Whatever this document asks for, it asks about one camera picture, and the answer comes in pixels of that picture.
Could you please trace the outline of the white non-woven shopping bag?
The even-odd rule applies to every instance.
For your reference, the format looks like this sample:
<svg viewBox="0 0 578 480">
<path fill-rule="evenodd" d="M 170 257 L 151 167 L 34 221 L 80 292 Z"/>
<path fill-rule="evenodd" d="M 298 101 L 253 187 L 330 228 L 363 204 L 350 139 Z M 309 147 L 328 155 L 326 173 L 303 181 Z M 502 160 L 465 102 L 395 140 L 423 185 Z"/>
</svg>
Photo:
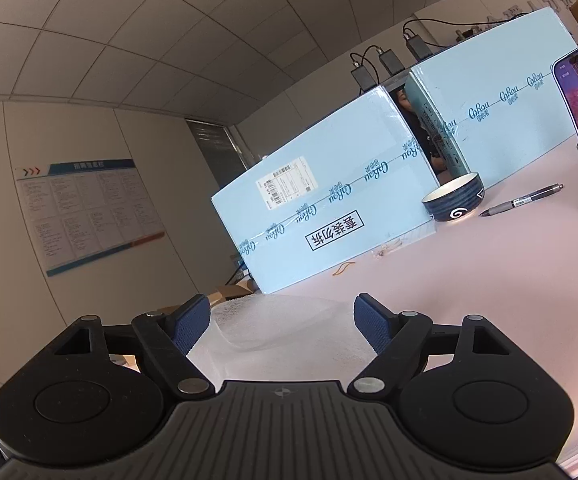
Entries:
<svg viewBox="0 0 578 480">
<path fill-rule="evenodd" d="M 213 307 L 187 354 L 217 388 L 227 379 L 347 385 L 375 356 L 354 325 L 352 302 L 283 295 Z"/>
</svg>

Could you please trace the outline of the clear plastic wrapper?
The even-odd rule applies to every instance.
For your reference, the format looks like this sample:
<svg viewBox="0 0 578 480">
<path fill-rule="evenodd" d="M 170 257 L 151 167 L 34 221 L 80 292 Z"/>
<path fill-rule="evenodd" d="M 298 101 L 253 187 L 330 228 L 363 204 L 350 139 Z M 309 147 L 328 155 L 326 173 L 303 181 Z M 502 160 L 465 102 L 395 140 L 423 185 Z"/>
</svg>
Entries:
<svg viewBox="0 0 578 480">
<path fill-rule="evenodd" d="M 399 250 L 403 246 L 402 240 L 396 238 L 395 240 L 390 240 L 390 242 L 382 244 L 371 251 L 371 254 L 375 258 L 383 258 Z"/>
</svg>

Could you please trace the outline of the yellow rubber band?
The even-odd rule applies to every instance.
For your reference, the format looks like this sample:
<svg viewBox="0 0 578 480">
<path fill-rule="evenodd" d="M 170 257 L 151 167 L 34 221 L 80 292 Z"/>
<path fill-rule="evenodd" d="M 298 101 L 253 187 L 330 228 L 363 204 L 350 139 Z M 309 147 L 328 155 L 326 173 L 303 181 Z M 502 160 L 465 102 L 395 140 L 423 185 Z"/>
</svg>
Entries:
<svg viewBox="0 0 578 480">
<path fill-rule="evenodd" d="M 347 269 L 350 268 L 350 266 L 354 266 L 355 265 L 355 261 L 346 261 L 340 264 L 340 266 L 338 266 L 338 268 L 335 270 L 335 272 L 332 273 L 332 276 L 338 276 L 342 273 L 344 273 L 345 271 L 347 271 Z"/>
</svg>

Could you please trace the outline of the open cardboard box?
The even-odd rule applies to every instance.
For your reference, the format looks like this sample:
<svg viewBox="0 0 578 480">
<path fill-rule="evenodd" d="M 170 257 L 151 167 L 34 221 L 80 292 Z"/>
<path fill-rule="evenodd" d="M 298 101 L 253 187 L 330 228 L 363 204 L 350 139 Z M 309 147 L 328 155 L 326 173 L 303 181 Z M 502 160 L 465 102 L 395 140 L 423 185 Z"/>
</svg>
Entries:
<svg viewBox="0 0 578 480">
<path fill-rule="evenodd" d="M 251 278 L 244 278 L 236 284 L 222 285 L 215 292 L 208 294 L 210 307 L 213 308 L 229 300 L 234 300 L 255 294 L 259 288 Z"/>
</svg>

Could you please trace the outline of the dark blue ceramic bowl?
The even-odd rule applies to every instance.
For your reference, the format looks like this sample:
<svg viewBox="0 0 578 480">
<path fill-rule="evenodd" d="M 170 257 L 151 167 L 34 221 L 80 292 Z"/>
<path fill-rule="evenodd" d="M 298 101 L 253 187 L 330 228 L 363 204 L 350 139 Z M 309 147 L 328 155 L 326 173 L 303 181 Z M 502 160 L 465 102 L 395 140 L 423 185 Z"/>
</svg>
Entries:
<svg viewBox="0 0 578 480">
<path fill-rule="evenodd" d="M 484 185 L 478 172 L 464 174 L 427 194 L 421 203 L 438 222 L 457 220 L 476 209 L 483 201 Z"/>
</svg>

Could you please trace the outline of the large light blue box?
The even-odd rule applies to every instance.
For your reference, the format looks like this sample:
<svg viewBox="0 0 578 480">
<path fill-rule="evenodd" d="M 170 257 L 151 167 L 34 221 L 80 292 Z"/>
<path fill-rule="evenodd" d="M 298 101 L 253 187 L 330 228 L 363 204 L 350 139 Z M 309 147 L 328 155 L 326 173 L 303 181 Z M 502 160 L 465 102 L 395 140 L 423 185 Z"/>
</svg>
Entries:
<svg viewBox="0 0 578 480">
<path fill-rule="evenodd" d="M 257 287 L 278 292 L 424 226 L 438 179 L 378 87 L 212 197 Z"/>
</svg>

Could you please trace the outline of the grey black pen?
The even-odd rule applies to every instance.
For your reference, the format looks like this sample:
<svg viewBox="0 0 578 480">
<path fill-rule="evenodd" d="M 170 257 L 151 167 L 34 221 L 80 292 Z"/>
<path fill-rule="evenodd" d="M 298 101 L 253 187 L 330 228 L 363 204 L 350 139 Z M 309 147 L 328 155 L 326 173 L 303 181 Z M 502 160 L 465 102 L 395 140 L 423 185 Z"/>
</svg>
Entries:
<svg viewBox="0 0 578 480">
<path fill-rule="evenodd" d="M 542 200 L 542 198 L 552 196 L 560 192 L 563 188 L 564 186 L 560 183 L 550 185 L 547 188 L 541 188 L 540 190 L 534 191 L 530 194 L 514 198 L 513 200 L 507 200 L 505 203 L 498 204 L 485 211 L 482 211 L 480 217 L 495 216 L 495 214 L 502 214 L 503 212 L 531 204 L 537 200 Z"/>
</svg>

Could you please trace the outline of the black power adapter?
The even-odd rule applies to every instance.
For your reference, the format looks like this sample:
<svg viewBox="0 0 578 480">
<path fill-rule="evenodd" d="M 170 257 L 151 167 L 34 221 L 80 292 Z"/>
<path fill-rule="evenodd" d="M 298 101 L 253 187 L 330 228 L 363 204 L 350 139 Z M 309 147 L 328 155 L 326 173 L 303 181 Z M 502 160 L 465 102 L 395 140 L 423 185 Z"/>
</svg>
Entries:
<svg viewBox="0 0 578 480">
<path fill-rule="evenodd" d="M 391 49 L 379 49 L 378 60 L 390 77 L 399 75 L 405 70 L 404 64 Z"/>
<path fill-rule="evenodd" d="M 359 94 L 377 88 L 380 84 L 380 76 L 374 63 L 365 54 L 351 52 L 349 56 L 353 64 L 350 74 L 359 87 Z"/>
<path fill-rule="evenodd" d="M 411 55 L 414 56 L 417 62 L 425 61 L 426 58 L 431 58 L 431 56 L 434 56 L 444 50 L 443 46 L 423 39 L 419 32 L 415 32 L 415 30 L 411 28 L 411 25 L 421 24 L 423 22 L 426 22 L 426 18 L 423 18 L 422 20 L 420 18 L 410 18 L 402 25 L 402 35 L 406 47 L 408 48 L 408 51 L 411 52 Z"/>
</svg>

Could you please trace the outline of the wall info poster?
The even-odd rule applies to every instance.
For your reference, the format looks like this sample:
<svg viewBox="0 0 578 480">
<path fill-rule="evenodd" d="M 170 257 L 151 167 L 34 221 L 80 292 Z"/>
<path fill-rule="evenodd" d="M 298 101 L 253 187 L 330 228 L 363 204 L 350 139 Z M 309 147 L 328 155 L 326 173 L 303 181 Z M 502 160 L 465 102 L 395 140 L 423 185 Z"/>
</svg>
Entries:
<svg viewBox="0 0 578 480">
<path fill-rule="evenodd" d="M 48 278 L 165 234 L 130 158 L 21 167 L 16 170 L 16 189 Z"/>
</svg>

